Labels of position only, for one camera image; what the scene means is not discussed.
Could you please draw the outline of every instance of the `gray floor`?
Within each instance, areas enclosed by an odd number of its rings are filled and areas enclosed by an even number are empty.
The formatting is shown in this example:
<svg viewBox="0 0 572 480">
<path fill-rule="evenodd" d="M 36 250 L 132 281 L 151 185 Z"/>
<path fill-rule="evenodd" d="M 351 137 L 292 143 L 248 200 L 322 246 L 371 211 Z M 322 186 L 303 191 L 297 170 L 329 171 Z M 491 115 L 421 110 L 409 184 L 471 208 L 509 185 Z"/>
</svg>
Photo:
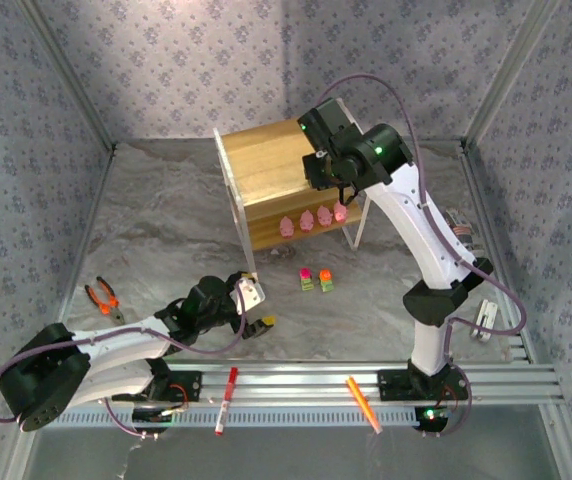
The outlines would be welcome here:
<svg viewBox="0 0 572 480">
<path fill-rule="evenodd" d="M 97 275 L 106 278 L 121 301 L 127 322 L 136 322 L 184 296 L 203 275 L 226 278 L 246 268 L 227 201 L 214 142 L 163 140 L 120 145 L 107 180 L 78 285 L 69 328 L 112 326 L 97 313 L 83 290 Z M 459 208 L 474 219 L 470 194 L 458 161 L 425 150 L 428 186 L 443 208 Z M 238 345 L 229 358 L 282 360 L 406 360 L 413 323 L 402 295 L 419 279 L 419 269 L 393 226 L 371 208 L 357 252 L 341 231 L 329 232 L 256 254 L 267 301 L 252 319 L 276 315 L 273 330 Z M 298 271 L 329 268 L 335 291 L 302 292 Z M 495 292 L 482 285 L 461 308 L 472 318 L 483 298 Z M 202 348 L 232 339 L 222 327 L 200 338 Z M 456 330 L 456 359 L 505 361 L 504 339 L 480 344 L 468 329 Z M 181 353 L 182 357 L 193 357 Z"/>
</svg>

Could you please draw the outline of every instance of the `orange handle pliers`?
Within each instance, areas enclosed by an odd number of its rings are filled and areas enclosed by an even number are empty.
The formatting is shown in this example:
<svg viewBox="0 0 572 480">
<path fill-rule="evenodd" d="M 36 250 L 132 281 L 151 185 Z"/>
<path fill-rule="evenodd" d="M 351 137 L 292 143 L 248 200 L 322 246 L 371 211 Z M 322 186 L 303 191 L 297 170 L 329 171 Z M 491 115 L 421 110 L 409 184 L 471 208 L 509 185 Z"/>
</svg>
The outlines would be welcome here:
<svg viewBox="0 0 572 480">
<path fill-rule="evenodd" d="M 115 295 L 115 291 L 102 277 L 97 277 L 97 283 L 99 283 L 104 292 L 106 292 L 106 295 L 108 295 L 108 303 L 102 302 L 90 285 L 84 285 L 84 290 L 86 290 L 88 298 L 90 298 L 90 301 L 99 308 L 99 311 L 102 312 L 102 314 L 110 315 L 118 325 L 124 325 L 124 315 L 122 315 L 122 312 L 118 308 L 119 300 Z"/>
</svg>

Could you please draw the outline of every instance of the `wooden shelf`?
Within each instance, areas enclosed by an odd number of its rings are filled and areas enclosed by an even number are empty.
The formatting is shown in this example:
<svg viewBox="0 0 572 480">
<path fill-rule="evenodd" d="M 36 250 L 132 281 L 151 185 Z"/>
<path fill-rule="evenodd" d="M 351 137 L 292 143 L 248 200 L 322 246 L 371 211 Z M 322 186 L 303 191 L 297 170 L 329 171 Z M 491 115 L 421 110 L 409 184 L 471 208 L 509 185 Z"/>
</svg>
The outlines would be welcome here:
<svg viewBox="0 0 572 480">
<path fill-rule="evenodd" d="M 362 212 L 357 202 L 353 202 L 348 206 L 348 218 L 344 223 L 337 223 L 333 220 L 333 223 L 331 223 L 330 226 L 322 227 L 317 222 L 317 209 L 319 208 L 320 205 L 324 205 L 331 212 L 333 211 L 333 205 L 337 201 L 336 199 L 337 191 L 334 190 L 333 192 L 334 196 L 331 201 L 304 205 L 303 207 L 294 208 L 286 212 L 275 213 L 273 215 L 249 221 L 248 230 L 250 233 L 250 241 L 253 250 L 257 251 L 257 250 L 263 250 L 265 248 L 271 248 L 276 245 L 293 242 L 301 238 L 312 237 L 320 233 L 337 230 L 338 228 L 341 228 L 345 225 L 359 222 L 362 216 Z M 311 213 L 315 216 L 315 226 L 313 227 L 312 231 L 304 233 L 299 228 L 299 217 L 307 209 L 310 210 Z M 279 233 L 279 222 L 284 216 L 289 217 L 295 224 L 295 233 L 291 238 L 283 238 Z"/>
<path fill-rule="evenodd" d="M 352 193 L 352 190 L 350 190 L 350 192 L 345 194 L 345 197 L 350 197 Z M 312 188 L 308 188 L 308 190 L 295 195 L 289 195 L 287 197 L 249 205 L 244 209 L 244 211 L 246 212 L 246 220 L 248 222 L 252 222 L 264 217 L 272 217 L 280 213 L 283 217 L 287 213 L 292 214 L 293 210 L 299 210 L 301 213 L 306 211 L 306 209 L 310 210 L 311 206 L 315 207 L 315 211 L 317 211 L 320 205 L 330 205 L 332 207 L 338 197 L 337 189 L 335 188 L 319 192 Z"/>
</svg>

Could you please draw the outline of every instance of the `patterned wall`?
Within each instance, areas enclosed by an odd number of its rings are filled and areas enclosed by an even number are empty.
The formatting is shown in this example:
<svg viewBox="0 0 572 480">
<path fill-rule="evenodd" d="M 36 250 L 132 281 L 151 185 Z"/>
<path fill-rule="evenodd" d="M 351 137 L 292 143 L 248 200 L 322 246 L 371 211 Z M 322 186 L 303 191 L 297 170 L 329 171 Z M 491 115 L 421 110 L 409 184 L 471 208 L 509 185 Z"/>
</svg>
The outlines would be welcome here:
<svg viewBox="0 0 572 480">
<path fill-rule="evenodd" d="M 572 0 L 547 26 L 481 153 L 530 329 L 572 411 Z"/>
<path fill-rule="evenodd" d="M 55 319 L 105 159 L 0 0 L 0 363 Z M 0 453 L 12 428 L 0 426 Z"/>
<path fill-rule="evenodd" d="M 115 138 L 296 116 L 356 71 L 399 86 L 424 137 L 466 132 L 531 0 L 37 0 Z M 381 87 L 341 92 L 397 122 Z"/>
</svg>

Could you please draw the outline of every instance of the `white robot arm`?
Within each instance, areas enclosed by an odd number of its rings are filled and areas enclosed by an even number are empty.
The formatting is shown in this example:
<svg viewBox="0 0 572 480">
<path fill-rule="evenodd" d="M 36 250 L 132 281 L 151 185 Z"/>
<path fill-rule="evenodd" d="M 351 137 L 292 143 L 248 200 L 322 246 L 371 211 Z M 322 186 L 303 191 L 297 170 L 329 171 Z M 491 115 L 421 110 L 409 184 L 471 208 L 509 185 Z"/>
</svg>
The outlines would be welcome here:
<svg viewBox="0 0 572 480">
<path fill-rule="evenodd" d="M 161 357 L 179 350 L 224 353 L 240 338 L 254 338 L 272 324 L 246 321 L 248 310 L 265 295 L 243 272 L 227 281 L 203 277 L 185 299 L 134 324 L 96 331 L 69 331 L 54 323 L 39 332 L 0 368 L 0 391 L 14 414 L 0 423 L 18 422 L 22 431 L 41 428 L 66 408 L 102 398 L 154 403 L 166 408 L 187 400 L 190 389 L 176 384 L 199 383 L 199 372 L 171 372 Z M 219 351 L 191 347 L 200 334 L 230 324 L 236 340 Z M 195 374 L 195 380 L 178 376 Z"/>
<path fill-rule="evenodd" d="M 424 212 L 418 208 L 420 199 L 417 184 L 417 167 L 404 164 L 393 173 L 391 183 L 375 184 L 366 188 L 365 192 L 383 210 L 401 235 L 417 261 L 426 285 L 434 290 L 448 290 L 454 282 L 462 282 L 470 271 L 456 264 L 452 255 L 437 239 Z M 462 258 L 473 263 L 475 257 L 457 240 L 432 203 L 430 195 L 428 203 L 442 233 Z M 415 320 L 415 347 L 411 362 L 428 376 L 435 375 L 444 367 L 444 353 L 448 353 L 444 352 L 445 330 L 445 323 L 437 327 Z"/>
<path fill-rule="evenodd" d="M 415 346 L 407 377 L 393 387 L 393 396 L 400 400 L 439 398 L 446 384 L 459 383 L 444 352 L 447 319 L 482 282 L 457 262 L 485 274 L 492 272 L 492 265 L 466 250 L 430 195 L 421 196 L 418 166 L 392 127 L 380 124 L 364 133 L 343 103 L 332 98 L 300 117 L 298 123 L 314 149 L 303 158 L 311 187 L 338 188 L 345 205 L 364 191 L 390 219 L 417 261 L 422 280 L 404 295 L 404 306 L 415 319 Z M 344 189 L 349 187 L 355 193 L 344 201 Z M 437 237 L 426 209 L 452 252 Z"/>
</svg>

